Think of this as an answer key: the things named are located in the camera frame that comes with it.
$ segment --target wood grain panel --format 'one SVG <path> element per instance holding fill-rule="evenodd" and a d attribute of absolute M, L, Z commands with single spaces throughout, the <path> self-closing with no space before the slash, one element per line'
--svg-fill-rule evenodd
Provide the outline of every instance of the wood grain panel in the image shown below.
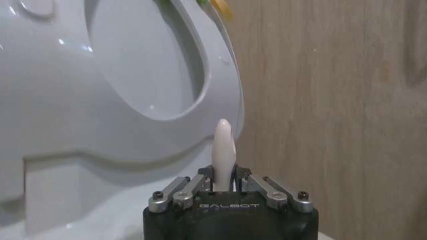
<path fill-rule="evenodd" d="M 228 3 L 238 163 L 310 192 L 334 239 L 427 239 L 427 1 Z"/>

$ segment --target white object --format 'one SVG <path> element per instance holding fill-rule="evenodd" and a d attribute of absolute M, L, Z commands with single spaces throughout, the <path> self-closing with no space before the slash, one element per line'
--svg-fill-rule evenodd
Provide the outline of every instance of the white object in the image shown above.
<path fill-rule="evenodd" d="M 226 33 L 170 2 L 0 2 L 1 240 L 139 239 L 150 193 L 210 163 L 220 119 L 238 135 Z"/>
<path fill-rule="evenodd" d="M 232 126 L 225 119 L 217 123 L 212 144 L 213 191 L 226 192 L 236 163 Z"/>

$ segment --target green object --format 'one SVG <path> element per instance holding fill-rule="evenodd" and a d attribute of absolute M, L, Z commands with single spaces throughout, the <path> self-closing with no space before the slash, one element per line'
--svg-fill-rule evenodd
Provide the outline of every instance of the green object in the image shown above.
<path fill-rule="evenodd" d="M 206 4 L 208 0 L 196 0 L 200 5 Z"/>

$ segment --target screw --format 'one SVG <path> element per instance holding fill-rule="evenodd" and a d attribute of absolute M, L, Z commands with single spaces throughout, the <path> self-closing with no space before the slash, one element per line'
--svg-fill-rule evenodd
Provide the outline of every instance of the screw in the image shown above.
<path fill-rule="evenodd" d="M 177 195 L 178 197 L 181 197 L 181 198 L 188 197 L 188 193 L 186 193 L 186 192 L 178 192 L 176 195 Z"/>
<path fill-rule="evenodd" d="M 156 201 L 158 199 L 162 199 L 162 191 L 154 191 L 152 193 L 152 199 Z"/>
<path fill-rule="evenodd" d="M 308 200 L 308 192 L 305 192 L 305 191 L 300 191 L 298 193 L 297 193 L 297 199 L 298 200 L 302 200 L 302 201 L 306 201 Z"/>
<path fill-rule="evenodd" d="M 282 194 L 281 194 L 280 192 L 273 192 L 273 193 L 270 194 L 270 196 L 272 196 L 273 198 L 282 198 Z"/>

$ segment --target yellow object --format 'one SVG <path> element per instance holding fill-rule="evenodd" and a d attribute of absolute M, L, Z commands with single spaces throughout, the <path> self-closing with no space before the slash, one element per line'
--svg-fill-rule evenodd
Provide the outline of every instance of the yellow object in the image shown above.
<path fill-rule="evenodd" d="M 230 8 L 228 7 L 228 4 L 225 0 L 210 0 L 210 3 L 216 10 L 218 11 L 220 15 L 226 19 L 232 20 L 233 19 L 233 12 Z"/>

